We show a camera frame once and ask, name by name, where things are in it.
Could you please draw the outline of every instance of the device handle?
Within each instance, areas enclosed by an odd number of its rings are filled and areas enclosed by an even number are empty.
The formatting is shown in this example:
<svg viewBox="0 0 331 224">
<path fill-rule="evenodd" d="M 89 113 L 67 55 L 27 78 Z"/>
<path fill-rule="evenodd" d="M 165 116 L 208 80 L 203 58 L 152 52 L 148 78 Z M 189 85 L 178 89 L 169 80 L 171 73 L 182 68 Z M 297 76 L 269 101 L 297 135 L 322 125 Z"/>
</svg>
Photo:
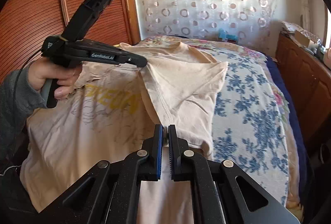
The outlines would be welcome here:
<svg viewBox="0 0 331 224">
<path fill-rule="evenodd" d="M 41 96 L 44 98 L 44 100 L 46 100 L 47 108 L 54 108 L 58 102 L 58 100 L 54 98 L 54 91 L 60 87 L 57 82 L 58 79 L 48 78 L 40 90 Z"/>
</svg>

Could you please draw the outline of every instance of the cardboard box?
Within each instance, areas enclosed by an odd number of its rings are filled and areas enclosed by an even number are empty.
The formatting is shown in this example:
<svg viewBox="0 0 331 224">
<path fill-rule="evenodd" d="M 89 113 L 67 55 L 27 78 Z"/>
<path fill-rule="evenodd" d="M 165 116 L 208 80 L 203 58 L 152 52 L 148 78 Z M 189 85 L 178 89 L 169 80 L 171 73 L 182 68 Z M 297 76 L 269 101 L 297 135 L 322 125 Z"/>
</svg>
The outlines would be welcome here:
<svg viewBox="0 0 331 224">
<path fill-rule="evenodd" d="M 307 37 L 305 37 L 301 32 L 296 30 L 294 32 L 294 38 L 303 46 L 305 47 L 309 46 L 310 40 Z"/>
</svg>

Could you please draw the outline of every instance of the navy blue bed sheet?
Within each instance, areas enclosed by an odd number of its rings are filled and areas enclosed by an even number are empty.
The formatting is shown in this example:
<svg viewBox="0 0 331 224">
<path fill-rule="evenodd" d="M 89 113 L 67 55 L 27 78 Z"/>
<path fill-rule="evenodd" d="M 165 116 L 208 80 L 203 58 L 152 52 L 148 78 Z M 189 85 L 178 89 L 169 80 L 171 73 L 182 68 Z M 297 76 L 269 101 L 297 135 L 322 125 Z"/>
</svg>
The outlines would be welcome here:
<svg viewBox="0 0 331 224">
<path fill-rule="evenodd" d="M 284 81 L 277 68 L 276 63 L 269 56 L 267 56 L 266 63 L 267 63 L 267 67 L 270 71 L 272 80 L 277 85 L 277 87 L 282 91 L 285 99 L 289 102 L 288 106 L 289 106 L 289 110 L 290 110 L 290 115 L 289 115 L 290 125 L 293 130 L 295 141 L 297 143 L 297 153 L 299 156 L 299 172 L 300 172 L 299 196 L 300 196 L 300 198 L 302 198 L 301 195 L 304 191 L 304 188 L 305 188 L 305 185 L 307 182 L 307 164 L 306 164 L 307 153 L 306 153 L 306 148 L 303 144 L 303 138 L 302 138 L 302 134 L 301 134 L 300 126 L 299 126 L 299 121 L 297 119 L 297 113 L 295 111 L 292 98 L 285 87 Z"/>
</svg>

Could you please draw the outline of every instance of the gray sleeve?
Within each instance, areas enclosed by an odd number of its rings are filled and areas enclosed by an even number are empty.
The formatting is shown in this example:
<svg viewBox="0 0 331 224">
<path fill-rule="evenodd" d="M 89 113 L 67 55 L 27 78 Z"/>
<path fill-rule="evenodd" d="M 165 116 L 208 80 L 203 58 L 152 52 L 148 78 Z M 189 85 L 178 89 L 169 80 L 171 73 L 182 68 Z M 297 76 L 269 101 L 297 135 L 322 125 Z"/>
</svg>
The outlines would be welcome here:
<svg viewBox="0 0 331 224">
<path fill-rule="evenodd" d="M 46 101 L 28 82 L 29 66 L 23 69 L 19 75 L 14 107 L 14 84 L 19 70 L 6 76 L 0 85 L 0 160 L 5 159 L 7 154 L 11 153 L 15 134 L 22 131 L 26 119 L 34 109 L 46 108 Z"/>
</svg>

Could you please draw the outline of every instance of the silver pivot bolt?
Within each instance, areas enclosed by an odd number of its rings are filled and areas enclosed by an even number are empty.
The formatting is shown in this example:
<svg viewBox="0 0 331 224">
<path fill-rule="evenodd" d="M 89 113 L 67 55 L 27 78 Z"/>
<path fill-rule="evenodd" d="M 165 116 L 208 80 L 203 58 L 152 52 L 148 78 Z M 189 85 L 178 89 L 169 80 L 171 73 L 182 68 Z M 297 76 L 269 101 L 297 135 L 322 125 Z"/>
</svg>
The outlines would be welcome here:
<svg viewBox="0 0 331 224">
<path fill-rule="evenodd" d="M 106 168 L 107 166 L 108 166 L 108 161 L 101 160 L 101 161 L 98 162 L 98 167 L 100 169 Z"/>
<path fill-rule="evenodd" d="M 186 151 L 184 151 L 184 155 L 186 157 L 193 157 L 194 152 L 192 150 L 186 150 Z"/>
<path fill-rule="evenodd" d="M 233 167 L 233 161 L 227 159 L 227 160 L 223 161 L 223 165 L 227 168 L 231 168 L 231 167 Z"/>
<path fill-rule="evenodd" d="M 147 151 L 146 151 L 146 150 L 139 150 L 139 151 L 137 152 L 137 155 L 138 155 L 139 157 L 145 157 L 145 156 L 147 155 Z"/>
</svg>

